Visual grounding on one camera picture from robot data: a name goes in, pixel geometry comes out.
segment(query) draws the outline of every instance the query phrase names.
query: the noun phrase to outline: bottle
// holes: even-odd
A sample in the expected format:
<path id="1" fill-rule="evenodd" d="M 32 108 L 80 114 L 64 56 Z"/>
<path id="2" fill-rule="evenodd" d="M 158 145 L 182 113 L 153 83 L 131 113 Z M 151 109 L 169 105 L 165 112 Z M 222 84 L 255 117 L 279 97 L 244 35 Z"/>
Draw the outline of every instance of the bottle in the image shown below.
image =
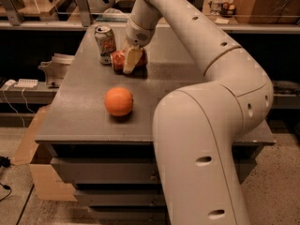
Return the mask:
<path id="1" fill-rule="evenodd" d="M 222 2 L 223 0 L 213 0 L 210 7 L 210 14 L 219 15 L 222 10 Z"/>

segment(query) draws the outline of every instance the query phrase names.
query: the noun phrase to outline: drawer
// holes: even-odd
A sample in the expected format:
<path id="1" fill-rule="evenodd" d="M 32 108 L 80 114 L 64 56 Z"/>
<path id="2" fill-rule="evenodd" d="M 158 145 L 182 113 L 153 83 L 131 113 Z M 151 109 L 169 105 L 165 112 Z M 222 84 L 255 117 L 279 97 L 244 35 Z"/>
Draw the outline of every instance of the drawer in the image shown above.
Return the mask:
<path id="1" fill-rule="evenodd" d="M 56 157 L 60 158 L 154 158 L 151 143 L 135 144 L 52 144 Z"/>
<path id="2" fill-rule="evenodd" d="M 159 225 L 165 225 L 169 220 L 167 208 L 161 207 L 90 207 L 88 212 L 92 218 L 99 220 L 161 221 Z"/>
<path id="3" fill-rule="evenodd" d="M 61 158 L 53 168 L 66 183 L 149 184 L 158 182 L 158 166 L 150 158 Z"/>
<path id="4" fill-rule="evenodd" d="M 76 190 L 74 197 L 85 206 L 165 206 L 162 191 L 156 190 Z"/>

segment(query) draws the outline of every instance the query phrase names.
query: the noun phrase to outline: can lid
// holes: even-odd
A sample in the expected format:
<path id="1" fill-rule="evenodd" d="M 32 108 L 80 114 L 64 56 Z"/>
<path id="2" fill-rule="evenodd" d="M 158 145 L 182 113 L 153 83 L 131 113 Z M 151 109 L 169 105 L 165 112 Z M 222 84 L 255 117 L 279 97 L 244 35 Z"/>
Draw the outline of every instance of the can lid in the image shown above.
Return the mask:
<path id="1" fill-rule="evenodd" d="M 95 29 L 96 33 L 100 33 L 100 34 L 107 33 L 110 30 L 111 30 L 111 27 L 109 25 L 99 25 Z"/>

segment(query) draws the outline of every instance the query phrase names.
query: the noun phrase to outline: power strip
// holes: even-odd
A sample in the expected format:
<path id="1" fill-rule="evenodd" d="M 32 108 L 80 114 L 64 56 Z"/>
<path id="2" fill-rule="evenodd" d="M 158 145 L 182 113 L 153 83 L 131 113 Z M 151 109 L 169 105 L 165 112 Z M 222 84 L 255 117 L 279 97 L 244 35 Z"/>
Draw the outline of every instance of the power strip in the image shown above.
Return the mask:
<path id="1" fill-rule="evenodd" d="M 36 89 L 38 87 L 38 80 L 35 79 L 19 79 L 13 85 L 15 88 Z"/>

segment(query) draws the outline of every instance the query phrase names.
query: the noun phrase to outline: gray table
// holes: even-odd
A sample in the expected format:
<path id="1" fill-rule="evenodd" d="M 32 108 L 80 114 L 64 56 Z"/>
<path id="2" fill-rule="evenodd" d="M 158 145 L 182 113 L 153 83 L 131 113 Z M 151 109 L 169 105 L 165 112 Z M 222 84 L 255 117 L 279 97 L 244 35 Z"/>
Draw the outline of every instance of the gray table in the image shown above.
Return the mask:
<path id="1" fill-rule="evenodd" d="M 125 24 L 110 25 L 119 50 L 125 39 Z M 52 166 L 65 182 L 77 188 L 74 196 L 78 201 L 99 206 L 92 212 L 97 211 L 101 218 L 164 219 L 165 203 L 160 196 L 161 187 L 157 187 L 160 183 L 152 145 L 152 117 L 158 102 L 169 92 L 203 83 L 204 78 L 167 24 L 157 27 L 146 47 L 147 70 L 130 76 L 117 74 L 111 66 L 99 63 L 94 29 L 94 25 L 87 29 L 37 134 L 37 142 L 46 144 L 52 152 Z M 104 107 L 105 93 L 115 86 L 126 87 L 134 96 L 132 113 L 122 119 L 110 116 Z M 263 121 L 234 143 L 233 147 L 244 148 L 242 152 L 233 151 L 239 160 L 236 168 L 241 182 L 255 166 L 255 157 L 263 146 L 274 142 Z M 118 184 L 141 189 L 111 189 Z M 134 203 L 135 207 L 148 206 L 149 210 L 142 210 L 141 216 L 128 208 L 132 201 L 138 203 Z M 154 211 L 153 204 L 160 210 Z M 112 211 L 111 206 L 127 209 L 120 213 L 120 207 L 115 208 L 112 215 L 107 213 L 107 209 Z"/>

